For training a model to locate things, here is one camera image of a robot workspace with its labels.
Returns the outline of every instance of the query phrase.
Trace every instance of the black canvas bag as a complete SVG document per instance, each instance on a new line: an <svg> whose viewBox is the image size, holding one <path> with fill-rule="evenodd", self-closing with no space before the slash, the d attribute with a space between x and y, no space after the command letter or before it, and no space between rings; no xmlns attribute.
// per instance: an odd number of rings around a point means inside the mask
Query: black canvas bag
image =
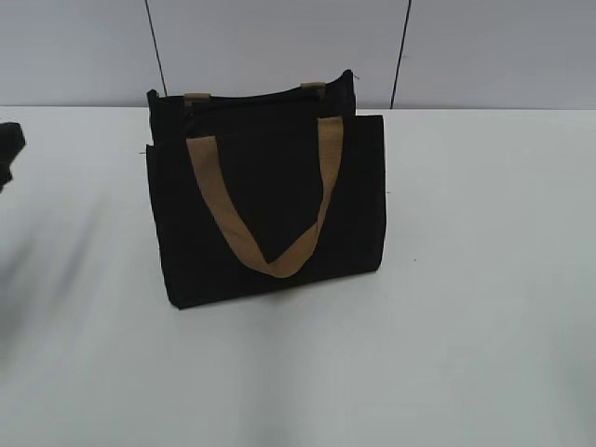
<svg viewBox="0 0 596 447"><path fill-rule="evenodd" d="M149 192L173 305L378 268L383 118L354 116L351 76L244 99L149 92Z"/></svg>

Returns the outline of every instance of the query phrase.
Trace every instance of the tan strap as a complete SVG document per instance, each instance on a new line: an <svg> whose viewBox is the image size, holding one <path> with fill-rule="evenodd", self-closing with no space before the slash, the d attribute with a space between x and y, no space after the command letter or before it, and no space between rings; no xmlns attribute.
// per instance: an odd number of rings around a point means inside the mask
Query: tan strap
<svg viewBox="0 0 596 447"><path fill-rule="evenodd" d="M316 88L317 93L321 99L325 98L325 88L327 88L327 84L324 82L303 82L300 85L301 88Z"/></svg>
<svg viewBox="0 0 596 447"><path fill-rule="evenodd" d="M193 102L209 102L209 93L184 93L184 105L191 105Z"/></svg>
<svg viewBox="0 0 596 447"><path fill-rule="evenodd" d="M342 161L344 122L341 117L318 119L318 160L323 182L323 197L317 221L302 233L275 261L267 263L251 231L238 215L219 162L214 136L189 138L186 147L201 195L225 237L230 249L248 268L276 278L290 277L312 256L325 222Z"/></svg>

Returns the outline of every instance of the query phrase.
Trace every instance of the black object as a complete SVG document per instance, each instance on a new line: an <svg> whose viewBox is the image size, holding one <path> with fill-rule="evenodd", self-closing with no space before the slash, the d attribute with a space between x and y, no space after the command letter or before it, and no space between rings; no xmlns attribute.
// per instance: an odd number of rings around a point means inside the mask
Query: black object
<svg viewBox="0 0 596 447"><path fill-rule="evenodd" d="M386 230L383 118L354 116L351 72L327 85L260 97L190 98L198 101L148 93L154 136L146 156L149 192L173 305L203 305L378 268ZM325 129L341 130L340 137L330 133L339 138L341 165L321 221L329 192L327 161L320 155L328 146ZM276 278L240 261L230 242L234 232L221 226L227 216L210 208L207 190L198 185L196 155L208 147L223 176L223 196L267 263L275 264L317 228L314 252L295 273Z"/></svg>
<svg viewBox="0 0 596 447"><path fill-rule="evenodd" d="M0 192L12 180L10 164L25 147L25 137L19 123L0 124Z"/></svg>

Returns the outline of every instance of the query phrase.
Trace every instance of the bag strap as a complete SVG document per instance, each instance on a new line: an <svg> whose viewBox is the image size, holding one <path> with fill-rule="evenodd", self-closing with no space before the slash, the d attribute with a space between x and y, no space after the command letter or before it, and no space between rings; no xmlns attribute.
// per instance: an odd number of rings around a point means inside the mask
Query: bag strap
<svg viewBox="0 0 596 447"><path fill-rule="evenodd" d="M251 231L238 215L227 192L215 136L186 140L198 188L230 249L248 268L275 278L287 278L295 274L315 251L318 235L325 222L327 208L337 181L343 146L343 119L339 116L319 118L318 160L323 182L323 197L318 209L317 221L275 261L268 263Z"/></svg>

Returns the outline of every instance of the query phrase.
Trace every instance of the table surface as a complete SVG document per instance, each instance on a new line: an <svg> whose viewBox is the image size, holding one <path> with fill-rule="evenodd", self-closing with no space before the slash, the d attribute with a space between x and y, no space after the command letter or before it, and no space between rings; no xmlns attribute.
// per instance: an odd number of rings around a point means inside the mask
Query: table surface
<svg viewBox="0 0 596 447"><path fill-rule="evenodd" d="M0 108L0 444L596 445L596 112L362 113L379 272L180 312L147 110Z"/></svg>

